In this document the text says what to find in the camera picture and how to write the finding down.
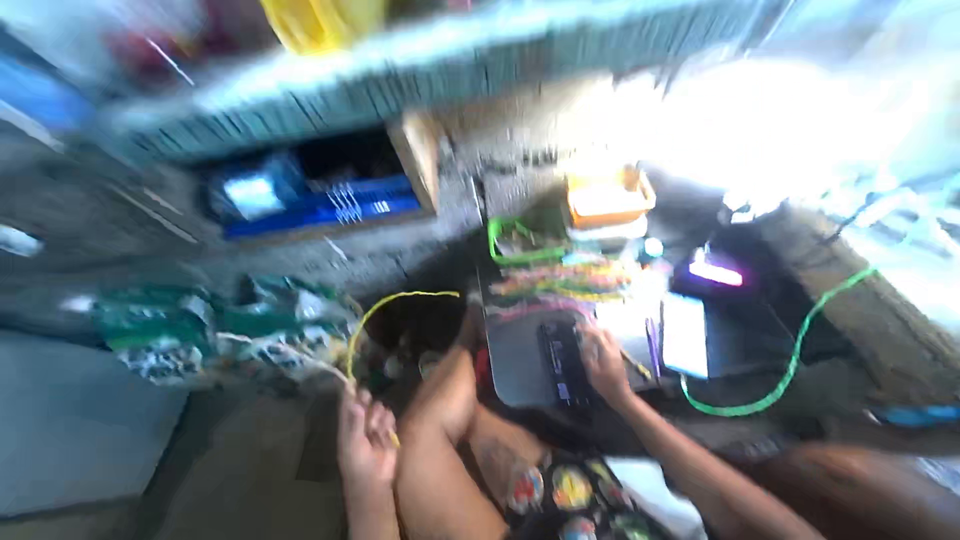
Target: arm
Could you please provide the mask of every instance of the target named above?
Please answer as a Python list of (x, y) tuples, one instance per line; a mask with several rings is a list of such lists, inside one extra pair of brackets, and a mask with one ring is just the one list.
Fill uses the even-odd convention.
[(394, 414), (370, 392), (347, 387), (340, 403), (337, 463), (344, 482), (350, 540), (400, 540), (394, 504)]
[(620, 346), (608, 331), (581, 328), (590, 383), (626, 419), (664, 473), (721, 538), (821, 538), (758, 485), (670, 425), (627, 383)]

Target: yellow bag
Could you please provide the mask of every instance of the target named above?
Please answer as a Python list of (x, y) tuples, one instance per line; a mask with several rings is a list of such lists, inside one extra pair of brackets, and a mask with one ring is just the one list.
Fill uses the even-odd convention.
[(383, 27), (387, 0), (260, 0), (270, 26), (291, 52), (313, 55), (348, 47)]

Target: leg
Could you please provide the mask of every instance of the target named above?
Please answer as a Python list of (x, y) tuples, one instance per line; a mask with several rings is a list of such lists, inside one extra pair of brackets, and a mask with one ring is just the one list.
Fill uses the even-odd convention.
[(511, 470), (536, 463), (544, 448), (530, 433), (477, 403), (469, 353), (475, 327), (468, 315), (461, 336), (418, 391), (400, 423), (397, 511), (412, 540), (498, 540), (507, 533), (457, 454), (467, 439), (491, 493), (505, 495)]

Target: red object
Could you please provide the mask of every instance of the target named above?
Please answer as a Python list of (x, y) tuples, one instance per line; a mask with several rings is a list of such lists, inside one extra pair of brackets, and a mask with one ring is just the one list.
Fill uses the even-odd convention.
[(493, 373), (490, 370), (490, 351), (486, 347), (477, 351), (476, 366), (473, 368), (478, 389), (493, 388)]

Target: yellow wire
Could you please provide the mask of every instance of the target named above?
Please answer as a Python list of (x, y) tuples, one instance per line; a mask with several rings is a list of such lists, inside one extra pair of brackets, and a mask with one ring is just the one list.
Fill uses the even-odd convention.
[(344, 371), (347, 372), (347, 379), (354, 380), (353, 356), (356, 353), (357, 337), (360, 336), (360, 331), (363, 330), (364, 325), (367, 324), (367, 320), (370, 319), (371, 315), (373, 315), (378, 309), (383, 307), (384, 304), (387, 304), (392, 300), (400, 298), (401, 296), (418, 296), (418, 295), (420, 296), (455, 296), (457, 298), (460, 297), (459, 292), (450, 291), (450, 290), (443, 291), (443, 292), (423, 292), (419, 290), (414, 290), (410, 292), (397, 292), (390, 296), (385, 296), (381, 298), (379, 301), (377, 301), (376, 304), (373, 305), (373, 307), (368, 309), (367, 312), (363, 314), (363, 317), (360, 318), (360, 324), (357, 325), (357, 330), (353, 331), (353, 335), (350, 337), (350, 340), (347, 342), (347, 362), (346, 362), (346, 365), (344, 366), (345, 367)]

